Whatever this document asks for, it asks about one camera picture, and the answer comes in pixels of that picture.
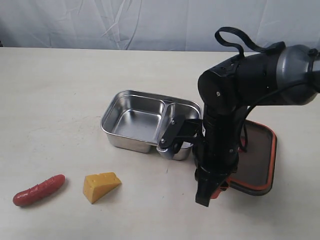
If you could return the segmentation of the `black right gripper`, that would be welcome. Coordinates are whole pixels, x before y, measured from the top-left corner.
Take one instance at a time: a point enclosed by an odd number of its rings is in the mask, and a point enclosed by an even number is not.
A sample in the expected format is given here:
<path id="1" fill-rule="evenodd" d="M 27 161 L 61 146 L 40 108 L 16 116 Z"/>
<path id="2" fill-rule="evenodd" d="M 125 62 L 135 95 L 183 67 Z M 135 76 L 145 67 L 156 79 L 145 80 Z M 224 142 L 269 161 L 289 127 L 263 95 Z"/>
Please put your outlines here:
<path id="1" fill-rule="evenodd" d="M 234 142 L 225 144 L 202 140 L 193 148 L 197 204 L 208 207 L 211 199 L 217 199 L 230 187 L 230 176 L 238 170 L 238 147 Z"/>

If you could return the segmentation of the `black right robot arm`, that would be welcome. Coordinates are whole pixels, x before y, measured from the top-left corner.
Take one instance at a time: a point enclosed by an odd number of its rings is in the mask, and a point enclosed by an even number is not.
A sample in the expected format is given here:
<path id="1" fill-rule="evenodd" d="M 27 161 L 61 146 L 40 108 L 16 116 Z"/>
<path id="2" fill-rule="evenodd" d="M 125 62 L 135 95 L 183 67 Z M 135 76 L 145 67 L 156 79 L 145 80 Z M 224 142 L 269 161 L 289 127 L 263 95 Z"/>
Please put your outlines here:
<path id="1" fill-rule="evenodd" d="M 194 146 L 195 201 L 208 206 L 237 169 L 241 132 L 256 106 L 303 106 L 320 91 L 320 53 L 305 45 L 236 55 L 206 70 L 197 82 L 204 103 Z"/>

